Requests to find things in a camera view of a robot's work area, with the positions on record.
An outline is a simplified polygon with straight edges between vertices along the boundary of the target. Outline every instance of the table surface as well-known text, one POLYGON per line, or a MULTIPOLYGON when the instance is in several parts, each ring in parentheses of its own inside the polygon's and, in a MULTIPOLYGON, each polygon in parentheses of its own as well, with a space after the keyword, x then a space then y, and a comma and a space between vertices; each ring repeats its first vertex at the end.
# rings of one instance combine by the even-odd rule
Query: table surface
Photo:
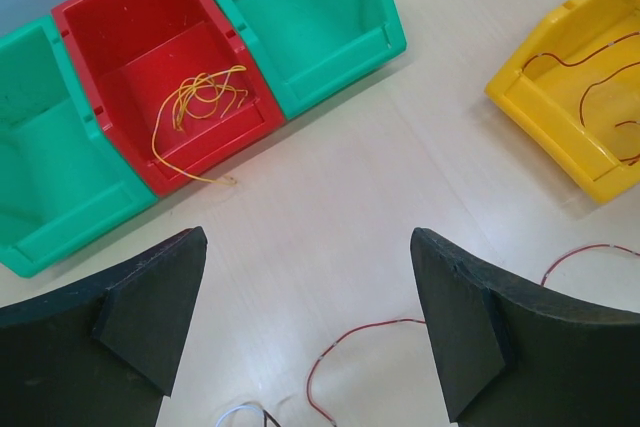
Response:
MULTIPOLYGON (((413 228, 533 280, 585 243, 640 247, 640 188, 594 204, 483 94, 565 0, 396 1, 407 53, 210 173, 232 173, 237 187, 192 183, 34 279, 1 269, 0 305, 201 225, 206 272, 158 426, 213 426, 257 401, 283 426, 321 427, 304 397, 317 356, 360 324, 422 315, 413 228)), ((640 265, 624 256, 583 254, 549 287, 640 311, 640 265)), ((341 427, 448 425, 426 330, 384 329, 327 357, 316 399, 341 427)), ((261 422, 242 413, 225 425, 261 422)))

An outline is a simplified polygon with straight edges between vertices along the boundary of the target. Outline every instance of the storage container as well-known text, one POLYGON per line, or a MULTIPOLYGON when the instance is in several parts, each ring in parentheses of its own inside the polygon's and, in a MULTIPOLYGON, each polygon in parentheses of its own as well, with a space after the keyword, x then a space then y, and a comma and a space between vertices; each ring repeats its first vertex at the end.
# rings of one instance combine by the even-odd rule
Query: storage container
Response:
MULTIPOLYGON (((53 11, 87 90, 98 122, 154 193, 167 195, 189 181, 164 165, 151 148, 164 100, 183 81, 234 65, 247 68, 230 83, 248 91, 224 114, 172 122, 171 106, 161 117, 160 157, 192 175, 266 136, 284 116, 242 39, 213 0, 69 0, 53 11)), ((231 102, 224 93, 223 104, 231 102)), ((190 110, 210 105, 193 100, 190 110)))
POLYGON ((640 181, 639 61, 640 0, 568 0, 487 94, 580 187, 607 202, 640 181))
POLYGON ((393 0, 216 0, 287 118, 406 48, 393 0))
POLYGON ((30 277, 156 197, 102 134, 51 17, 0 39, 0 263, 30 277))

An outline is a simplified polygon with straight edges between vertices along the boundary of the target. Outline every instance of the yellow wire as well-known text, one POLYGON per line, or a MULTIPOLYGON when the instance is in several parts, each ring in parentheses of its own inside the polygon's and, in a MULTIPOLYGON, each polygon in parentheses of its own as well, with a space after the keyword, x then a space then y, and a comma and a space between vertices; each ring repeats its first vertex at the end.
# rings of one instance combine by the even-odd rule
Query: yellow wire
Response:
POLYGON ((208 119, 213 115, 215 115, 220 104, 220 99, 222 99, 222 96, 224 95, 225 92, 233 92, 233 98, 227 104, 220 118, 221 119, 224 118, 224 116, 229 112, 233 104, 236 102, 238 95, 243 94, 243 97, 240 100, 240 102, 238 102, 238 106, 237 106, 237 109, 240 109, 244 101, 249 96, 249 91, 246 89, 236 89, 232 85, 229 85, 229 80, 232 74, 237 72, 246 72, 246 70, 247 68, 243 65, 235 65, 228 70, 217 72, 215 74, 202 73, 197 75, 196 77, 190 77, 188 79, 185 79, 182 82, 182 84, 180 84, 180 87, 165 99, 165 101, 162 103, 162 106, 160 107, 160 110, 158 111, 158 117, 156 118, 156 125, 153 129, 153 134, 151 136, 151 150, 153 151, 153 155, 163 165, 169 167, 170 169, 175 170, 176 172, 184 175, 185 177, 188 177, 193 180, 199 180, 201 182, 207 182, 210 184, 229 185, 229 186, 233 186, 238 183, 236 179, 229 176, 223 176, 223 178, 227 179, 227 181, 221 181, 221 180, 205 179, 203 177, 198 177, 197 175, 193 175, 188 172, 185 172, 179 167, 176 167, 175 165, 169 163, 158 153, 158 149, 156 147, 156 141, 158 138, 158 130, 160 129, 160 120, 162 119, 162 113, 164 112, 164 109, 167 107, 169 102, 171 102, 171 99, 173 99, 174 97, 175 97, 175 100, 174 100, 173 109, 172 109, 172 122, 173 122, 173 128, 179 132, 184 132, 182 123, 184 121, 185 115, 188 115, 189 117, 196 120, 208 119), (225 78, 222 85, 220 85, 216 82, 216 79, 222 76, 225 76, 225 78), (214 98, 207 99, 202 97, 198 93, 198 90, 207 89, 207 88, 214 89, 216 93, 216 96, 214 98), (194 114, 189 110, 189 103, 194 98, 206 104, 214 104, 213 109, 206 114, 202 114, 202 115, 194 114))

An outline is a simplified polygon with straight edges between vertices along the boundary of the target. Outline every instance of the red bin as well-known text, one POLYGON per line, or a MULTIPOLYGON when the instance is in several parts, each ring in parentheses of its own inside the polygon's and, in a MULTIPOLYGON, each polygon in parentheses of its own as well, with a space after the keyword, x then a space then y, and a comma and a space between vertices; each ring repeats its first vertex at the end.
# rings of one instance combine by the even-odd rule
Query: red bin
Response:
MULTIPOLYGON (((161 105, 187 78, 243 65, 230 84, 248 94, 207 119, 185 116, 174 128, 171 107, 157 131, 158 154, 201 175, 285 122, 249 50, 214 0, 69 0, 53 16, 102 130, 159 196, 189 182, 153 154, 161 105)), ((223 92, 221 105, 232 102, 223 92)), ((193 99, 189 110, 211 109, 193 99)))

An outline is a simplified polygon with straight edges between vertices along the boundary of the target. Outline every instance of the yellow plastic container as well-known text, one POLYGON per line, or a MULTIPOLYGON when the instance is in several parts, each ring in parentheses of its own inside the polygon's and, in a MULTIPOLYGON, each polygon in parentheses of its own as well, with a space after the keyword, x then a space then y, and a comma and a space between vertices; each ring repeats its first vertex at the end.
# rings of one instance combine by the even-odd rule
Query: yellow plastic container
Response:
POLYGON ((640 162, 626 160, 640 156, 636 63, 640 0, 569 0, 540 23, 486 92, 582 189, 608 202, 640 181, 640 162), (565 67, 548 55, 531 60, 542 53, 580 65, 565 67))

